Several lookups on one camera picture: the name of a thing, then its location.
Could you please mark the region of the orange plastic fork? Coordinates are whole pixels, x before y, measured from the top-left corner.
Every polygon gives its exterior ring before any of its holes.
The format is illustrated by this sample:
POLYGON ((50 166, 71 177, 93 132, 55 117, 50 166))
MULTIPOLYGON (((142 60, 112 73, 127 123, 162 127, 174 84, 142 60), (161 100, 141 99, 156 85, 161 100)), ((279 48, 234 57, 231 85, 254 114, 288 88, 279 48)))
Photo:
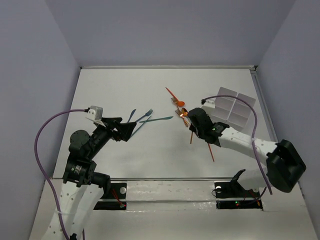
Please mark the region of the orange plastic fork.
POLYGON ((211 145, 209 143, 207 143, 207 146, 208 146, 208 149, 209 149, 209 152, 210 152, 211 159, 212 159, 213 162, 215 162, 215 158, 214 158, 214 154, 213 154, 211 145))

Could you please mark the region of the teal plastic fork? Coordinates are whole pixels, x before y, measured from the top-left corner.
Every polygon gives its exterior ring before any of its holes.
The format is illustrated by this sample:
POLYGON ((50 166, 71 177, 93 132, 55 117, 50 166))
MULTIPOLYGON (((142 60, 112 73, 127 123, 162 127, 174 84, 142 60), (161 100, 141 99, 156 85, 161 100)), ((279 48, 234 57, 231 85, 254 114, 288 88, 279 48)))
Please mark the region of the teal plastic fork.
POLYGON ((143 122, 137 129, 135 129, 135 130, 133 131, 133 133, 131 134, 130 137, 132 138, 132 137, 137 133, 137 131, 142 128, 142 126, 143 126, 145 123, 146 123, 146 122, 143 122))

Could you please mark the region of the blue plastic fork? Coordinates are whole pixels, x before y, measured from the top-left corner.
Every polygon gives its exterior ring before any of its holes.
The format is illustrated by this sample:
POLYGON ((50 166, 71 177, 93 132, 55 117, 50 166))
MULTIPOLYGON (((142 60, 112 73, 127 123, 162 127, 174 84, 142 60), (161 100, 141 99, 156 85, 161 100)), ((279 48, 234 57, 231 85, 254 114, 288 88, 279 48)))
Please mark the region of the blue plastic fork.
POLYGON ((143 116, 139 117, 135 122, 138 123, 140 120, 142 120, 145 117, 150 116, 153 113, 153 109, 148 110, 143 116))

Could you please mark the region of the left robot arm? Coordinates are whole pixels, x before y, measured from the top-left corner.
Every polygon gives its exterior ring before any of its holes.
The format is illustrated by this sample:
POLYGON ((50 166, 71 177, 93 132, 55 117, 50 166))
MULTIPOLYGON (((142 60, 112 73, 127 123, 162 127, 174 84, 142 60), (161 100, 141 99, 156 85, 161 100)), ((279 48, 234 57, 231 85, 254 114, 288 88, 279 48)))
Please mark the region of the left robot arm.
POLYGON ((122 118, 105 118, 95 123, 89 134, 77 130, 70 136, 69 156, 62 176, 60 194, 44 240, 80 240, 82 232, 100 198, 110 194, 111 178, 96 172, 93 158, 109 140, 127 142, 136 122, 123 123, 122 118))

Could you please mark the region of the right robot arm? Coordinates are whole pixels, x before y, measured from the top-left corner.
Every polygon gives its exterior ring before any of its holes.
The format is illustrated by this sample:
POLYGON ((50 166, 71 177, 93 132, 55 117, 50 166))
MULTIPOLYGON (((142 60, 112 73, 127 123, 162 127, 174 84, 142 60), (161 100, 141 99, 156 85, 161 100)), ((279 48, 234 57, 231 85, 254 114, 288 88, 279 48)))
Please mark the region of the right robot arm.
POLYGON ((222 122, 212 122, 202 108, 187 114, 189 129, 208 144, 230 149, 256 160, 258 171, 241 169, 232 179, 230 190, 242 196, 248 190, 273 186, 290 193, 307 167, 294 145, 288 140, 272 142, 254 138, 222 122))

